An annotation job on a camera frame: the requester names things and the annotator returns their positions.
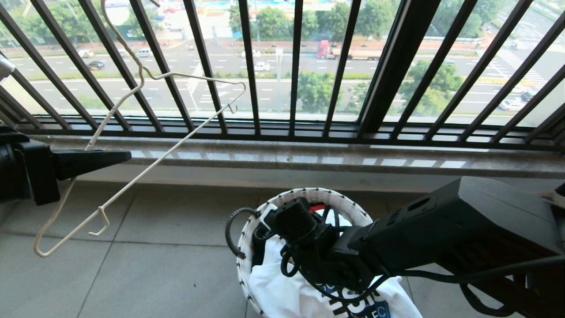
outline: white t-shirt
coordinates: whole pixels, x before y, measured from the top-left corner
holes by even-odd
[[[341,226],[351,225],[341,215],[339,218]],[[332,210],[328,213],[327,222],[334,223]],[[421,318],[420,312],[399,284],[401,277],[389,278],[377,288],[376,293],[357,304],[343,304],[317,291],[300,272],[293,277],[284,276],[280,270],[280,251],[284,245],[285,240],[278,235],[268,239],[263,265],[254,266],[249,277],[249,289],[265,317]],[[324,288],[332,295],[344,298],[357,296],[342,295],[341,290],[328,285]]]

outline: tiled floor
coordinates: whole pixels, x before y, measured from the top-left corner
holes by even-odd
[[[116,189],[79,184],[41,248],[53,246]],[[111,225],[104,234],[87,234],[101,226],[95,220],[47,259],[33,253],[33,236],[54,205],[3,205],[0,317],[259,317],[237,283],[224,225],[231,211],[256,207],[270,195],[265,190],[255,194],[210,188],[132,190],[108,208]],[[357,202],[373,218],[403,203]],[[236,220],[234,229],[244,222],[243,217]],[[427,269],[442,271],[434,265]],[[405,278],[402,285],[424,317],[484,317],[467,304],[457,286],[419,278]]]

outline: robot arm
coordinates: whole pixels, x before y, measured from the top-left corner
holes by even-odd
[[[362,299],[388,277],[418,276],[460,284],[487,315],[565,317],[565,209],[538,196],[463,177],[365,227],[335,228],[307,207],[297,198],[264,223],[287,241],[283,273],[300,270],[316,288],[342,286]],[[285,273],[291,259],[294,269]],[[407,270],[430,263],[454,275]],[[504,306],[484,306],[469,284]]]

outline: red object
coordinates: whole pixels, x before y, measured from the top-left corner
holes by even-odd
[[[326,205],[325,204],[319,204],[319,205],[313,205],[310,207],[310,209],[308,209],[311,213],[316,212],[317,210],[323,210],[325,209]]]

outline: truck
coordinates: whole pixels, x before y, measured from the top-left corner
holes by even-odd
[[[383,51],[381,50],[355,50],[350,49],[347,57],[349,59],[367,59],[376,60],[381,57]],[[316,57],[319,59],[333,58],[339,59],[341,55],[341,49],[331,48],[328,40],[321,40],[316,51]]]

